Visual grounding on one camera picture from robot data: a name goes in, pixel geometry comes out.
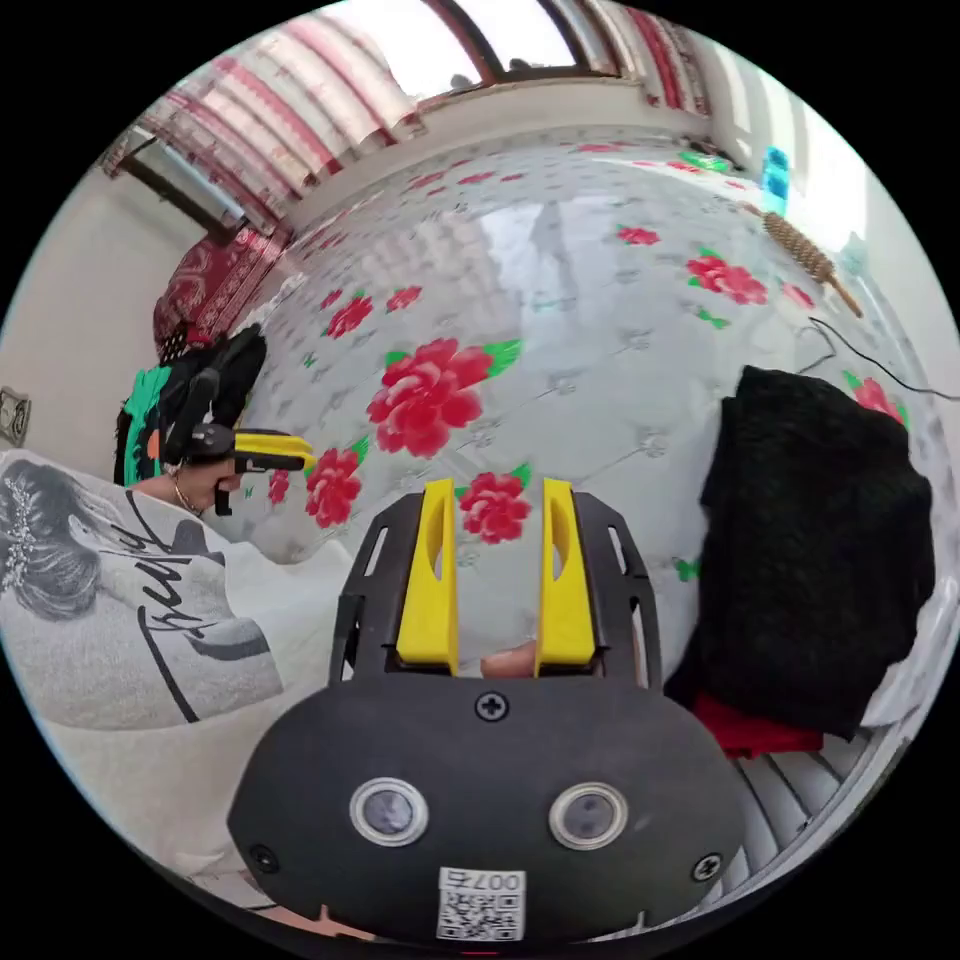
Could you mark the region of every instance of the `red cloth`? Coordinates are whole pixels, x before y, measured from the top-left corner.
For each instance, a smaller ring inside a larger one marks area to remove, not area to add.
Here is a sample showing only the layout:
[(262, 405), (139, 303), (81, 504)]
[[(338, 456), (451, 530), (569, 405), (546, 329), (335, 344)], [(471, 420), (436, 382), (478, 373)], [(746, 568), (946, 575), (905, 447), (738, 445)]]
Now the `red cloth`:
[(285, 228), (265, 237), (244, 227), (229, 246), (218, 246), (206, 237), (191, 247), (153, 311), (158, 353), (181, 324), (190, 343), (212, 342), (227, 333), (289, 240)]
[(713, 734), (728, 757), (753, 758), (763, 753), (795, 753), (823, 749), (823, 734), (751, 717), (733, 707), (697, 694), (694, 716)]

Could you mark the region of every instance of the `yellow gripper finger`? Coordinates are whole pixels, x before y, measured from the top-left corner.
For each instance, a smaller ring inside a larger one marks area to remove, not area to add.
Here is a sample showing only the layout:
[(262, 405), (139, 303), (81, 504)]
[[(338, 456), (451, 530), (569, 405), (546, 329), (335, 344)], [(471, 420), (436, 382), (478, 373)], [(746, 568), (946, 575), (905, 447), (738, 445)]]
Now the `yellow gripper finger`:
[[(562, 564), (554, 576), (554, 547)], [(580, 549), (573, 488), (543, 481), (543, 556), (540, 569), (540, 632), (535, 673), (544, 665), (584, 667), (594, 653), (587, 573)]]
[[(428, 483), (410, 564), (397, 636), (397, 656), (417, 666), (447, 667), (456, 676), (457, 567), (453, 540), (453, 480)], [(440, 557), (440, 575), (436, 574)]]
[(313, 447), (303, 437), (286, 433), (238, 433), (233, 446), (241, 454), (299, 457), (305, 470), (312, 470), (317, 465)]

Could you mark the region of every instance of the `window frame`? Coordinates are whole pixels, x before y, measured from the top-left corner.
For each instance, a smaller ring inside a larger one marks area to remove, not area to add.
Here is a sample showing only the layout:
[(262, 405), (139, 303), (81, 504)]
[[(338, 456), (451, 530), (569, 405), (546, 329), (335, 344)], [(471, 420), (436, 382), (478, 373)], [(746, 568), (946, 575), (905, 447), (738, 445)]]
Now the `window frame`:
[(537, 0), (544, 12), (557, 28), (563, 38), (574, 63), (571, 66), (530, 67), (526, 70), (510, 70), (500, 62), (483, 31), (477, 26), (473, 18), (457, 3), (457, 0), (421, 0), (443, 22), (444, 26), (460, 44), (463, 51), (470, 58), (474, 69), (480, 77), (480, 82), (465, 87), (462, 90), (447, 90), (434, 97), (421, 100), (418, 106), (430, 109), (446, 103), (464, 94), (478, 90), (489, 90), (504, 84), (522, 83), (530, 80), (558, 80), (569, 78), (593, 78), (605, 80), (624, 79), (626, 77), (624, 64), (620, 57), (613, 38), (606, 27), (594, 14), (590, 5), (582, 0), (571, 0), (576, 4), (584, 20), (586, 20), (596, 34), (596, 38), (603, 46), (608, 60), (614, 65), (614, 73), (594, 70), (587, 57), (586, 48), (580, 38), (576, 26), (567, 19), (563, 10), (552, 0)]

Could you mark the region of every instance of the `wooden massage roller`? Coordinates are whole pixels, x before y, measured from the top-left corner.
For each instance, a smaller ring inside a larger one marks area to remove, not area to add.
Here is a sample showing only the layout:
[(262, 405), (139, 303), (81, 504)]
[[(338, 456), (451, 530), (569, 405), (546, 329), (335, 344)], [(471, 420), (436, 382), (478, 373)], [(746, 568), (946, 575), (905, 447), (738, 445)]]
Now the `wooden massage roller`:
[(768, 210), (761, 213), (753, 204), (745, 204), (746, 208), (763, 220), (767, 233), (803, 267), (817, 283), (829, 283), (840, 294), (843, 302), (857, 317), (863, 317), (859, 304), (842, 286), (834, 273), (833, 264), (823, 251), (812, 241), (808, 240), (795, 226), (787, 223), (779, 214)]

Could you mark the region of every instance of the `red flower print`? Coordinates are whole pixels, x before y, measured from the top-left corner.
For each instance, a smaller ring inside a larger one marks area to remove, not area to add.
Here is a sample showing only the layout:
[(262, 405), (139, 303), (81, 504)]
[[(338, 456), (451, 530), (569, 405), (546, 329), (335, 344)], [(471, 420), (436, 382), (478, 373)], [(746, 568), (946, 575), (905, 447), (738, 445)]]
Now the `red flower print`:
[(373, 311), (373, 298), (362, 294), (354, 297), (345, 307), (341, 307), (327, 327), (327, 336), (339, 339), (345, 333), (356, 330)]
[(387, 301), (387, 313), (393, 313), (394, 310), (403, 310), (414, 303), (420, 296), (421, 287), (407, 287), (405, 290), (397, 290), (396, 293)]
[(493, 356), (480, 347), (457, 347), (456, 340), (434, 340), (387, 367), (383, 388), (367, 407), (370, 422), (379, 424), (381, 450), (432, 457), (450, 439), (451, 427), (465, 427), (483, 412), (469, 388), (486, 379)]
[(731, 267), (720, 257), (713, 256), (688, 260), (687, 267), (705, 290), (722, 293), (735, 303), (767, 302), (767, 288), (759, 280), (754, 280), (744, 267)]
[(785, 297), (789, 297), (794, 303), (799, 304), (801, 307), (804, 307), (807, 310), (813, 308), (813, 300), (807, 296), (799, 287), (795, 287), (792, 283), (782, 283), (780, 284), (780, 290)]
[(645, 247), (660, 242), (660, 234), (653, 230), (644, 230), (643, 227), (621, 227), (617, 236), (631, 246), (642, 244)]
[(489, 180), (492, 176), (492, 170), (487, 173), (475, 173), (473, 176), (464, 177), (462, 180), (458, 180), (457, 183), (483, 183), (484, 180)]
[(335, 304), (339, 299), (340, 295), (343, 293), (343, 290), (331, 290), (324, 298), (320, 301), (320, 309), (326, 310), (327, 307)]
[(522, 493), (519, 477), (481, 473), (460, 497), (460, 509), (466, 514), (464, 529), (479, 534), (484, 543), (516, 540), (530, 514), (530, 504)]
[(887, 416), (893, 417), (897, 423), (903, 423), (903, 417), (900, 415), (900, 411), (887, 399), (887, 395), (883, 392), (883, 387), (873, 378), (867, 377), (867, 379), (853, 391), (853, 396), (861, 407), (866, 407), (868, 410), (879, 410), (880, 413), (885, 413)]
[(332, 527), (350, 519), (350, 505), (361, 483), (353, 475), (360, 464), (354, 450), (339, 453), (331, 448), (319, 460), (307, 480), (307, 513), (318, 527)]
[(270, 489), (267, 493), (267, 499), (276, 506), (283, 503), (287, 498), (287, 490), (290, 489), (290, 474), (286, 470), (274, 470), (270, 477)]
[(407, 190), (419, 190), (420, 187), (425, 187), (428, 183), (436, 183), (438, 180), (443, 179), (443, 172), (440, 173), (428, 173), (422, 177), (417, 177), (413, 183), (407, 187)]
[(674, 170), (683, 170), (685, 173), (703, 173), (699, 167), (695, 167), (692, 163), (683, 163), (680, 160), (669, 160), (667, 166), (673, 167)]

